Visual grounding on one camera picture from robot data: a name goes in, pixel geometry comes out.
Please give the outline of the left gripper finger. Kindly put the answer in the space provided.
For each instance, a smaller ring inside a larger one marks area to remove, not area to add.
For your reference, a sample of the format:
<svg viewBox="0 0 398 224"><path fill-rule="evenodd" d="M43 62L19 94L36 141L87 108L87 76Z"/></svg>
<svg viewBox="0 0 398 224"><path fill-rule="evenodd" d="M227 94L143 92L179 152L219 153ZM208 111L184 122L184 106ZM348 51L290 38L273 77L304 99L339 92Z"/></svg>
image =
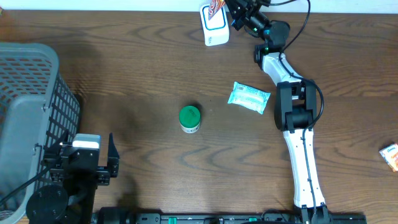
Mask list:
<svg viewBox="0 0 398 224"><path fill-rule="evenodd" d="M119 153L118 150L116 149L116 146L114 144L114 138L113 134L109 134L109 143L108 143L108 161L107 161L107 166L109 168L118 168L119 167Z"/></svg>
<svg viewBox="0 0 398 224"><path fill-rule="evenodd" d="M55 141L54 143L55 149L61 149L63 146L66 146L68 144L68 138L69 138L69 130L65 130L61 134L59 139Z"/></svg>

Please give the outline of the red Top chocolate bar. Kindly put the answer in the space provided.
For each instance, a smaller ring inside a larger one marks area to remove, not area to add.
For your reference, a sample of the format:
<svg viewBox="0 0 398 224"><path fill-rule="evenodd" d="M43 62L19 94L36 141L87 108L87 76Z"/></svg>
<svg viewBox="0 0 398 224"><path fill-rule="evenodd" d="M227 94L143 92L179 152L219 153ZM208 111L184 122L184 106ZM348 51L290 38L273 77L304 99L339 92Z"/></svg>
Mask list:
<svg viewBox="0 0 398 224"><path fill-rule="evenodd" d="M224 5L225 0L211 0L208 7L208 20L211 20Z"/></svg>

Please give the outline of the light blue wipes packet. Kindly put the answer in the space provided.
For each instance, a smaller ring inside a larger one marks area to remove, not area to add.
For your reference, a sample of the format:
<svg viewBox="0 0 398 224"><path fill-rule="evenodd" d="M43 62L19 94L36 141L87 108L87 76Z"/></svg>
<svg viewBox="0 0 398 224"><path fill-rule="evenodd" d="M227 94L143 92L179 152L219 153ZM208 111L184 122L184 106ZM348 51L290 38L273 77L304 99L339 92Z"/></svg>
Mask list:
<svg viewBox="0 0 398 224"><path fill-rule="evenodd" d="M249 110L264 114L271 93L258 90L251 86L234 82L233 90L229 96L228 104L243 106Z"/></svg>

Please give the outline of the green lid jar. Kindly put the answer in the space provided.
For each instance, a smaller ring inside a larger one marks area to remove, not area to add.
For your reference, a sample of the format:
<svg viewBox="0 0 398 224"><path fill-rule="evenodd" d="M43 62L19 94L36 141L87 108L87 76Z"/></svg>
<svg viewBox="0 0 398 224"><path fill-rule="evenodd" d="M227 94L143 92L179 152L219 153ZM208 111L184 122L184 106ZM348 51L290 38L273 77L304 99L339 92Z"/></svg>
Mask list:
<svg viewBox="0 0 398 224"><path fill-rule="evenodd" d="M201 125L201 114L194 106L185 106L180 110L179 122L182 131L188 134L195 133Z"/></svg>

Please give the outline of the small orange snack box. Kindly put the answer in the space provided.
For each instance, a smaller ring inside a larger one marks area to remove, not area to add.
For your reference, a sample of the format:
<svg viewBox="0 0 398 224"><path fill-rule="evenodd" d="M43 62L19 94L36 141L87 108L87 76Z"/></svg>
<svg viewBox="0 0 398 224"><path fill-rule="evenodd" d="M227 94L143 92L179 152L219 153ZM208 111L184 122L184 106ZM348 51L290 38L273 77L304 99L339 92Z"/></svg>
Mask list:
<svg viewBox="0 0 398 224"><path fill-rule="evenodd" d="M397 172L397 144L391 144L379 151L382 158L393 172Z"/></svg>

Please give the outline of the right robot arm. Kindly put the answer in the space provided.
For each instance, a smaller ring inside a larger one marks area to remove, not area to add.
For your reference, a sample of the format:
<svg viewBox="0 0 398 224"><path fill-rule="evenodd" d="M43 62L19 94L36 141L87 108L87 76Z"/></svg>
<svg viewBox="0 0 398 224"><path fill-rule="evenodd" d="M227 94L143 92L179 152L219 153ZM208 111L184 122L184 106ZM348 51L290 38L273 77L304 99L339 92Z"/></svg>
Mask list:
<svg viewBox="0 0 398 224"><path fill-rule="evenodd" d="M264 41L254 49L254 61L276 85L274 120L286 141L294 178L294 207L301 223L331 223L332 217L318 182L313 151L313 127L320 119L324 104L320 87L299 75L288 63L285 50L290 25L269 20L261 11L270 1L226 0L236 30L247 27Z"/></svg>

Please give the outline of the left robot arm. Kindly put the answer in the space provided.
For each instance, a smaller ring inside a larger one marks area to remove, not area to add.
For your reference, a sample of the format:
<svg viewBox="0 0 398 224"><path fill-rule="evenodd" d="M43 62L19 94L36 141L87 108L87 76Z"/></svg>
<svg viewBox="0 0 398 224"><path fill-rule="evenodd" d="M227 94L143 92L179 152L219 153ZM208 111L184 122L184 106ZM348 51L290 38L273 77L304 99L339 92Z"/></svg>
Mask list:
<svg viewBox="0 0 398 224"><path fill-rule="evenodd" d="M112 133L105 166L99 165L101 136L69 137L65 131L45 150L42 164L50 183L30 196L25 208L30 223L90 223L97 188L118 176L119 153Z"/></svg>

